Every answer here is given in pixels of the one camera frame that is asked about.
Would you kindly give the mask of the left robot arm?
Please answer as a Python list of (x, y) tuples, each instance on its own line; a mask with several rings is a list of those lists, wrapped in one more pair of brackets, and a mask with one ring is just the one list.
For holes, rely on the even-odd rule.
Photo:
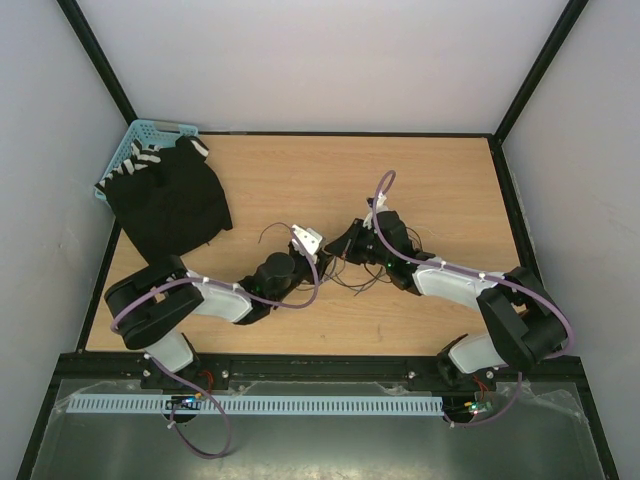
[(234, 325), (251, 325), (277, 308), (292, 309), (285, 298), (301, 284), (317, 285), (331, 260), (319, 247), (308, 251), (314, 263), (290, 242), (252, 275), (226, 284), (187, 269), (170, 255), (112, 285), (104, 300), (113, 317), (112, 330), (129, 350), (142, 350), (164, 367), (177, 387), (194, 384), (200, 364), (191, 343), (177, 329), (191, 314), (221, 318)]

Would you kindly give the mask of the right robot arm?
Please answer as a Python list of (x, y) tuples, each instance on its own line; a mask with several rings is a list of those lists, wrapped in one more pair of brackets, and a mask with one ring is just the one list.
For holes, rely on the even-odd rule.
[(527, 373), (568, 343), (556, 305), (529, 270), (459, 273), (417, 248), (397, 212), (379, 213), (377, 220), (381, 233), (372, 219), (357, 218), (325, 251), (351, 264), (379, 265), (397, 288), (468, 307), (484, 320), (485, 334), (464, 334), (438, 353), (437, 376), (445, 387), (458, 389), (472, 374), (503, 366)]

